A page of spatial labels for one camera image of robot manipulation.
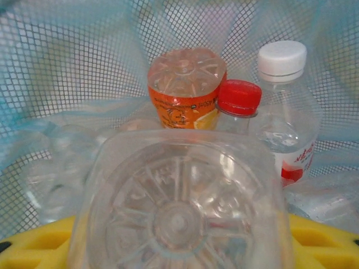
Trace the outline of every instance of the white bottle cap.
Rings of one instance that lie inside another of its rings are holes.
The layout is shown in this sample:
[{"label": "white bottle cap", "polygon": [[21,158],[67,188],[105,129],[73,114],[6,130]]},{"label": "white bottle cap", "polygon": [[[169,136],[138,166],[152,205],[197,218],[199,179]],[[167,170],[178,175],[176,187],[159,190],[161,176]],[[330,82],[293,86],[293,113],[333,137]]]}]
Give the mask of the white bottle cap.
[{"label": "white bottle cap", "polygon": [[259,77],[268,82],[288,82],[299,78],[307,58],[306,47],[297,41],[278,41],[258,52]]}]

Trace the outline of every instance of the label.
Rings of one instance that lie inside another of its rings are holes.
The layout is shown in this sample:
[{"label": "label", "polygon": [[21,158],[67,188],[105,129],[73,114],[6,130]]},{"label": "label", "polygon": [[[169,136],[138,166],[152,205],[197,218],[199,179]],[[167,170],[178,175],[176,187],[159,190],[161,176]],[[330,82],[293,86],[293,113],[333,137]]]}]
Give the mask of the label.
[{"label": "label", "polygon": [[276,153],[275,168],[282,177],[283,186],[300,180],[312,163],[316,138],[305,147],[292,153]]},{"label": "label", "polygon": [[[226,74],[220,83],[227,78]],[[212,130],[217,125],[219,111],[215,108],[220,85],[211,93],[199,97],[176,97],[149,87],[149,95],[162,125],[167,128]]]}]

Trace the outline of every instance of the netting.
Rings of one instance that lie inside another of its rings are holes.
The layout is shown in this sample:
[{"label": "netting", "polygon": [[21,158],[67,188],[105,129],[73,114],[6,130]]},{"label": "netting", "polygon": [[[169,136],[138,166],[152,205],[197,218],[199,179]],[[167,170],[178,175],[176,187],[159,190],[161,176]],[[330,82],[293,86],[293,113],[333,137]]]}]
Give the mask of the netting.
[{"label": "netting", "polygon": [[324,119],[312,175],[359,167],[357,0],[0,1],[0,236],[38,225],[19,184],[49,158],[61,124],[121,125],[141,113],[146,73],[173,48],[205,46],[228,77],[256,81],[256,54],[292,39],[309,49],[306,80]]}]

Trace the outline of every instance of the mesh net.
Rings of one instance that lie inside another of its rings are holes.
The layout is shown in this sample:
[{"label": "mesh net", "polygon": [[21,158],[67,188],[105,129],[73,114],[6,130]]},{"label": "mesh net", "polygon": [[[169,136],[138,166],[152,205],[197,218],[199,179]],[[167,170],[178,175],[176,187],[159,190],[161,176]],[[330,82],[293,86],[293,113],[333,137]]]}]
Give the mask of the mesh net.
[{"label": "mesh net", "polygon": [[149,64],[173,48],[208,47],[229,78],[256,81],[262,45],[303,42],[324,113],[311,173],[359,167],[357,0],[1,0],[0,23],[1,237],[38,225],[19,184],[26,163],[50,157],[38,133],[141,113]]}]

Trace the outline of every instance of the white label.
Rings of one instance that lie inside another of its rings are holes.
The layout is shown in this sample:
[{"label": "white label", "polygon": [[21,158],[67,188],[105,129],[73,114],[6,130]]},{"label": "white label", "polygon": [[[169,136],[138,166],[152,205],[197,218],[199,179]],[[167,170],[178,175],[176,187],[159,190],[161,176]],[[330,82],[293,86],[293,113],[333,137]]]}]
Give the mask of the white label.
[{"label": "white label", "polygon": [[283,185],[289,185],[301,179],[312,163],[316,138],[305,147],[292,153],[275,153],[275,168],[282,177]]}]

